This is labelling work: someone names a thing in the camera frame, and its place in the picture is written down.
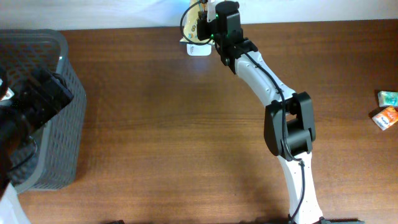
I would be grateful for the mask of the yellow snack bag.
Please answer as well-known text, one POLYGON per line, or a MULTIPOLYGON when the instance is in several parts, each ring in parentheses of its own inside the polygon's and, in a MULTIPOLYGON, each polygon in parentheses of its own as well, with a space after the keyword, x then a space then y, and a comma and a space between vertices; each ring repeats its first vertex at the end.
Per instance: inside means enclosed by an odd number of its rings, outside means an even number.
POLYGON ((182 38, 180 43, 192 45, 213 45, 211 39, 198 39, 197 20, 200 16, 207 16, 207 1, 205 0, 191 0, 189 7, 184 11, 180 19, 180 33, 182 38))

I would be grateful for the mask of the green tissue pack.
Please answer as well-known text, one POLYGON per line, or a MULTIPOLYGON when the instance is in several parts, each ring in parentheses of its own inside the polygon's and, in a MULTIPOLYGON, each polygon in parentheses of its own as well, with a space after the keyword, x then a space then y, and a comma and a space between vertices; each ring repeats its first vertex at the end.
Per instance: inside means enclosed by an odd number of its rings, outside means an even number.
POLYGON ((380 91, 377 94, 380 107, 392 106, 394 108, 397 108, 398 107, 397 97, 398 97, 398 92, 394 91, 380 91))

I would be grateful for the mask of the orange tissue pack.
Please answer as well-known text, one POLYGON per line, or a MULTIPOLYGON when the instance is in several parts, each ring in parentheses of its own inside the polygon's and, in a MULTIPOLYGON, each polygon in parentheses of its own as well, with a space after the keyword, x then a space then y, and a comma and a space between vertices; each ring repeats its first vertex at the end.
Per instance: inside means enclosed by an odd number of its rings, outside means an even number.
POLYGON ((393 106, 388 106, 373 116, 372 120, 382 131, 385 131, 397 122, 397 110, 393 106))

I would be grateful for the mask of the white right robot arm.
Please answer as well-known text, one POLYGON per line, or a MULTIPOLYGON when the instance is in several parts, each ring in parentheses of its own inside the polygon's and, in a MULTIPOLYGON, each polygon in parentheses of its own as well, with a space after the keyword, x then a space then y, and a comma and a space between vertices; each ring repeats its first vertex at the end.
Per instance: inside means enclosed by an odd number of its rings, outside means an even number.
POLYGON ((282 166, 289 193, 290 223, 320 223, 323 218, 312 176, 316 138, 312 99, 285 85, 244 37, 239 4, 205 1, 197 37, 212 40, 224 65, 249 85, 265 108, 264 140, 282 166))

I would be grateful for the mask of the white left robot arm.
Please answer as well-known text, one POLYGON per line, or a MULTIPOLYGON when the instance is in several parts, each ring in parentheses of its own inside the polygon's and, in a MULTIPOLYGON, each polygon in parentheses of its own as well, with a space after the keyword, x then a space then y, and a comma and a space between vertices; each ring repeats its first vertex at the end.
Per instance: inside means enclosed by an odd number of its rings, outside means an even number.
POLYGON ((21 144, 34 142, 30 136, 59 114, 73 100, 61 75, 44 68, 13 90, 5 69, 1 69, 1 223, 29 223, 19 202, 9 173, 29 161, 34 153, 17 165, 10 153, 21 144))

